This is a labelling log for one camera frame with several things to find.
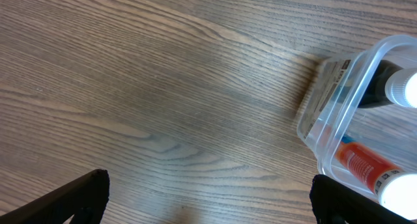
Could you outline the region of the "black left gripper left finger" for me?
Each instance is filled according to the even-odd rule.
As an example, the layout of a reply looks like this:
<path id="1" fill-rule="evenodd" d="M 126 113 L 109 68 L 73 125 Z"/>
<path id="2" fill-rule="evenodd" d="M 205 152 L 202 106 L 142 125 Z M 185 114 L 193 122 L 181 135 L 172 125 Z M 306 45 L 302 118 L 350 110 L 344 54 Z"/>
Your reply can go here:
<path id="1" fill-rule="evenodd" d="M 109 201 L 108 172 L 95 169 L 1 216 L 1 223 L 97 224 Z"/>

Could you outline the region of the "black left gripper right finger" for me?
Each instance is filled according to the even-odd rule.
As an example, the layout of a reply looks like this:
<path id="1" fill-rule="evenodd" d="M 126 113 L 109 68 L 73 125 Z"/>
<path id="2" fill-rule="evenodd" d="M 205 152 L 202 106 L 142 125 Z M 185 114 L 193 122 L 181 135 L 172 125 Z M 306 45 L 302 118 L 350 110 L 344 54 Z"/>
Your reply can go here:
<path id="1" fill-rule="evenodd" d="M 326 175 L 314 176 L 309 198 L 318 224 L 412 224 Z"/>

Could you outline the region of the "orange bottle white cap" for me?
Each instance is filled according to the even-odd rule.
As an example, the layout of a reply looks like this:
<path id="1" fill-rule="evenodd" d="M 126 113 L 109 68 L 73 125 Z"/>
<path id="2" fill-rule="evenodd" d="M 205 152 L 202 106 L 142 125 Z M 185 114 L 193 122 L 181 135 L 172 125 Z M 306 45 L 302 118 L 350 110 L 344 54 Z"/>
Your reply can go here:
<path id="1" fill-rule="evenodd" d="M 408 220 L 416 219 L 416 173 L 407 172 L 345 135 L 336 159 L 378 198 L 380 205 Z"/>

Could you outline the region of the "black bottle white cap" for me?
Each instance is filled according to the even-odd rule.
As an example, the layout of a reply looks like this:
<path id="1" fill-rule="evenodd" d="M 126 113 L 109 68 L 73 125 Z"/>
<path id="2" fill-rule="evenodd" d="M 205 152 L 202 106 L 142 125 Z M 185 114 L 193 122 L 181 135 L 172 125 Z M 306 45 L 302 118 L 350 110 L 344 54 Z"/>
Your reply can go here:
<path id="1" fill-rule="evenodd" d="M 382 60 L 358 104 L 367 109 L 395 104 L 416 108 L 416 68 L 402 68 Z"/>

